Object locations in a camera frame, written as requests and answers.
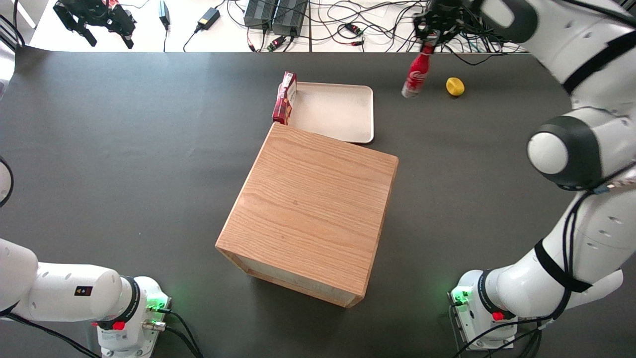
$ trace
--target coca-cola bottle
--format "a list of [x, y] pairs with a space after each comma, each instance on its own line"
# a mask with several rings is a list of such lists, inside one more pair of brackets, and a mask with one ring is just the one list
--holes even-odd
[[415, 98], [424, 86], [424, 80], [429, 72], [429, 59], [433, 53], [434, 47], [430, 44], [424, 44], [422, 51], [417, 55], [411, 63], [408, 70], [408, 76], [402, 87], [402, 96], [404, 98]]

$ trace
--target lemon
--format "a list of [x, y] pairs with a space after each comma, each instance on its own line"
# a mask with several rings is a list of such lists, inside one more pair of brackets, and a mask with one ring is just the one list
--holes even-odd
[[461, 96], [464, 93], [464, 82], [457, 77], [451, 77], [446, 80], [446, 90], [451, 96]]

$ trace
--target red box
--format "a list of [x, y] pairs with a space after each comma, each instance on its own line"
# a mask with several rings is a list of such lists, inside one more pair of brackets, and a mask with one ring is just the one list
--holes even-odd
[[296, 73], [285, 71], [285, 76], [283, 76], [282, 83], [279, 85], [276, 105], [274, 106], [274, 113], [272, 115], [274, 122], [287, 125], [289, 116], [291, 116], [291, 109], [294, 106], [295, 98]]

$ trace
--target black tabletop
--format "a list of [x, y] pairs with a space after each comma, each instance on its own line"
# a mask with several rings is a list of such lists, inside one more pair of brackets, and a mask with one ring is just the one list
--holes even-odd
[[[450, 358], [446, 291], [469, 269], [517, 261], [572, 198], [525, 154], [530, 133], [569, 101], [529, 55], [478, 67], [435, 55], [423, 93], [407, 100], [412, 59], [23, 49], [0, 103], [0, 154], [16, 180], [0, 234], [43, 262], [155, 278], [207, 358]], [[214, 249], [285, 70], [370, 86], [370, 147], [400, 159], [366, 298], [349, 310], [248, 277]], [[458, 99], [445, 91], [450, 76], [466, 84]], [[617, 292], [545, 330], [539, 357], [636, 355], [635, 261], [623, 270]], [[45, 325], [85, 342], [82, 324]], [[188, 355], [168, 334], [155, 350]], [[0, 322], [0, 356], [81, 357], [11, 322]]]

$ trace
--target black strap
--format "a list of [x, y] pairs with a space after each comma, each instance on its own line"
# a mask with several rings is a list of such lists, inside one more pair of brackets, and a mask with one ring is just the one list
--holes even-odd
[[539, 264], [543, 266], [543, 269], [567, 290], [581, 293], [592, 287], [590, 283], [579, 281], [574, 277], [566, 275], [552, 257], [548, 255], [546, 249], [543, 248], [543, 239], [534, 245], [534, 252], [537, 254], [537, 259], [539, 260]]
[[563, 89], [572, 94], [574, 89], [585, 81], [594, 72], [600, 71], [606, 64], [623, 55], [625, 52], [636, 47], [636, 31], [629, 32], [607, 43], [601, 52], [597, 53], [579, 67], [570, 77], [563, 82]]
[[497, 307], [497, 305], [490, 299], [490, 297], [488, 297], [488, 294], [486, 293], [486, 279], [491, 272], [491, 269], [484, 270], [484, 272], [479, 277], [479, 280], [477, 281], [477, 293], [479, 293], [481, 303], [483, 304], [484, 308], [486, 308], [486, 311], [490, 313], [501, 312], [504, 315], [504, 319], [513, 319], [516, 317], [514, 313]]
[[471, 12], [473, 12], [475, 15], [479, 15], [483, 2], [484, 0], [474, 0], [471, 5]]
[[130, 303], [128, 307], [119, 315], [117, 318], [107, 321], [98, 321], [97, 325], [101, 329], [110, 330], [113, 329], [113, 324], [115, 322], [128, 322], [132, 316], [137, 311], [137, 307], [139, 307], [139, 299], [141, 297], [141, 290], [139, 289], [139, 285], [134, 278], [130, 276], [121, 276], [123, 279], [130, 283], [130, 288], [132, 289], [132, 296], [130, 297]]

